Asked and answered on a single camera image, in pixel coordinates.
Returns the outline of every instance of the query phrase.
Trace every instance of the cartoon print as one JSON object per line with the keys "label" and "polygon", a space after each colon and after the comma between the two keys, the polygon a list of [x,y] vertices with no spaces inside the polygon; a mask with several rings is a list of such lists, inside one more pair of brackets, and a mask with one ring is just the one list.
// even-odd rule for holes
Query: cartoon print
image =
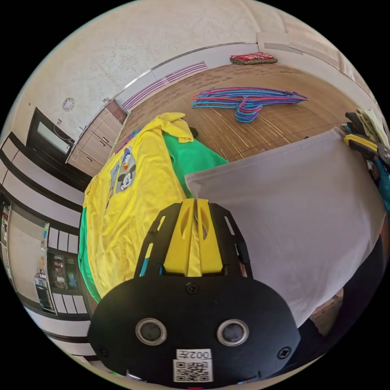
{"label": "cartoon print", "polygon": [[132,185],[135,178],[135,168],[135,158],[131,153],[131,148],[127,147],[123,151],[123,158],[121,160],[121,166],[115,187],[116,194],[121,191],[125,191]]}
{"label": "cartoon print", "polygon": [[106,209],[108,207],[111,197],[114,195],[115,184],[117,182],[117,174],[120,169],[120,166],[120,161],[118,161],[118,163],[110,171],[110,188],[108,190]]}
{"label": "cartoon print", "polygon": [[131,147],[128,146],[124,149],[120,160],[118,160],[116,165],[110,171],[110,187],[108,189],[106,209],[114,194],[125,191],[133,184],[135,178],[135,168],[135,158],[131,153]]}
{"label": "cartoon print", "polygon": [[133,173],[135,171],[135,165],[130,168],[128,173],[122,173],[118,177],[118,182],[120,182],[121,190],[125,191],[126,188],[130,187],[133,181]]}

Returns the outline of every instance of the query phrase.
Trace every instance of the drawer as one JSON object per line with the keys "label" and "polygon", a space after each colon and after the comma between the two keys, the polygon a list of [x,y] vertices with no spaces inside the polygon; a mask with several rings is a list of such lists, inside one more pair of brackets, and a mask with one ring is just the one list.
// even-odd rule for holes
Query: drawer
{"label": "drawer", "polygon": [[105,164],[111,153],[111,146],[92,134],[82,151],[100,164]]}
{"label": "drawer", "polygon": [[109,111],[104,108],[102,111],[100,111],[100,113],[96,116],[88,128],[92,130],[92,132],[95,132],[95,130],[106,120],[109,114]]}
{"label": "drawer", "polygon": [[77,140],[76,145],[81,150],[83,146],[88,142],[93,132],[89,129],[85,130],[85,133]]}
{"label": "drawer", "polygon": [[70,158],[68,160],[68,164],[73,165],[74,167],[78,168],[82,172],[85,172],[87,175],[90,175],[92,177],[97,175],[103,168],[103,164],[100,164],[93,158],[89,157],[82,150],[78,152],[78,156],[77,152],[75,152],[75,154],[72,156],[76,160],[73,161],[72,158]]}
{"label": "drawer", "polygon": [[106,108],[104,111],[106,111],[104,120],[93,129],[93,132],[112,147],[122,130],[122,124]]}

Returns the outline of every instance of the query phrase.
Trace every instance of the wall trim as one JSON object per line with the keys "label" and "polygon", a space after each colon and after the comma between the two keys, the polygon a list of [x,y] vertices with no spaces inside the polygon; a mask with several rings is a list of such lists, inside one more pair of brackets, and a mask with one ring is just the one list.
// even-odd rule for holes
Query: wall trim
{"label": "wall trim", "polygon": [[44,309],[42,309],[39,303],[32,301],[31,299],[25,297],[19,292],[16,292],[16,294],[25,308],[43,317],[48,317],[54,320],[63,320],[63,321],[90,321],[91,320],[91,317],[88,313],[83,313],[83,314],[58,313],[57,316],[54,313],[45,311]]}
{"label": "wall trim", "polygon": [[136,81],[138,81],[141,77],[143,77],[144,75],[154,71],[155,69],[159,68],[160,66],[163,66],[165,64],[167,64],[168,62],[171,62],[171,61],[174,61],[180,57],[184,57],[188,54],[191,54],[191,53],[195,53],[195,52],[200,52],[201,50],[205,50],[205,49],[212,49],[212,48],[218,48],[220,46],[229,46],[229,45],[257,45],[257,42],[228,42],[228,43],[218,43],[216,45],[211,45],[211,46],[204,46],[202,48],[199,48],[199,49],[194,49],[194,50],[190,50],[189,52],[185,52],[185,53],[182,53],[182,54],[179,54],[177,56],[174,56],[168,60],[165,60],[161,63],[159,63],[158,65],[155,65],[153,67],[151,67],[149,70],[143,72],[141,75],[139,75],[138,77],[136,77],[134,80],[131,80],[128,84],[126,84],[122,90],[117,93],[112,99],[110,99],[110,102],[113,101],[115,98],[117,98],[126,88],[128,88],[131,84],[134,84]]}
{"label": "wall trim", "polygon": [[74,344],[89,344],[88,337],[87,336],[64,336],[56,333],[49,332],[47,330],[43,330],[42,332],[55,340],[59,341],[65,341],[65,342],[72,342]]}
{"label": "wall trim", "polygon": [[100,361],[100,359],[97,357],[97,355],[91,355],[91,356],[72,355],[72,356],[80,356],[81,358],[84,358],[88,362],[99,362]]}
{"label": "wall trim", "polygon": [[[26,145],[24,145],[22,143],[22,141],[20,141],[20,139],[12,131],[7,135],[7,137],[5,138],[5,140],[4,140],[2,145],[4,145],[6,143],[7,139],[9,139],[17,147],[18,152],[20,152],[24,156],[26,156],[37,167],[41,168],[42,170],[44,170],[49,175],[54,176],[56,179],[62,181],[64,184],[67,184],[68,186],[70,186],[72,188],[75,188],[76,190],[84,192],[85,189],[87,188],[88,184],[92,180],[92,177],[89,176],[88,174],[86,174],[85,172],[82,172],[82,171],[80,171],[79,169],[77,169],[77,168],[75,168],[73,166],[69,166],[66,163],[63,165],[63,167],[68,172],[65,172],[65,173],[63,171],[61,171],[58,166],[55,166],[55,165],[51,164],[48,161],[45,161],[46,165],[44,166],[42,164],[42,159],[41,158],[36,158],[32,152],[29,153]],[[53,170],[55,170],[57,172],[57,174],[54,175],[52,172],[50,172],[47,169],[48,166],[51,166],[53,168]],[[80,180],[70,181],[69,180],[69,175],[71,175],[71,174],[74,175],[74,171],[75,170],[77,171],[78,175],[80,176]]]}
{"label": "wall trim", "polygon": [[63,232],[65,233],[70,233],[70,234],[73,234],[74,236],[78,236],[80,234],[80,228],[79,227],[74,227],[74,226],[71,226],[71,225],[67,225],[63,222],[60,222],[60,221],[56,221],[52,218],[49,218],[35,210],[33,210],[32,208],[28,207],[27,205],[25,205],[24,203],[22,203],[21,201],[19,201],[17,198],[15,198],[13,195],[11,195],[5,188],[2,184],[0,184],[0,191],[4,193],[4,195],[9,199],[11,200],[11,202],[14,202],[16,203],[19,207],[21,207],[22,209],[24,209],[25,211],[29,212],[30,214],[48,222],[50,224],[50,226],[54,229],[57,229],[57,230],[62,230]]}
{"label": "wall trim", "polygon": [[71,210],[81,212],[82,206],[79,204],[76,204],[68,199],[63,198],[62,196],[48,190],[47,188],[41,186],[40,184],[36,183],[34,180],[30,179],[26,174],[24,174],[21,170],[19,170],[12,162],[9,160],[9,158],[5,155],[5,153],[0,150],[0,160],[4,163],[5,167],[11,171],[22,183],[30,187],[35,192],[38,192],[39,194],[43,195],[44,197],[62,205],[67,208],[70,208]]}

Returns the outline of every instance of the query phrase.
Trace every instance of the shelf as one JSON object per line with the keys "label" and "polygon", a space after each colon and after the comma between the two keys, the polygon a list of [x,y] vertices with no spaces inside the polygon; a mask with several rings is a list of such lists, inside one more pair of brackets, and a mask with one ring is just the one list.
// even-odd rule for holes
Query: shelf
{"label": "shelf", "polygon": [[53,294],[52,294],[52,290],[51,290],[51,287],[50,287],[50,280],[49,280],[49,273],[48,273],[48,231],[49,231],[49,223],[45,223],[45,227],[44,227],[44,231],[43,231],[43,240],[42,240],[42,243],[43,243],[43,246],[41,246],[41,248],[43,249],[43,252],[44,252],[44,260],[45,260],[45,274],[46,274],[46,281],[48,283],[48,291],[49,291],[49,296],[50,296],[50,299],[52,301],[52,306],[54,308],[54,313],[56,315],[58,315],[58,312],[57,312],[57,308],[56,308],[56,304],[54,303],[54,299],[53,299]]}

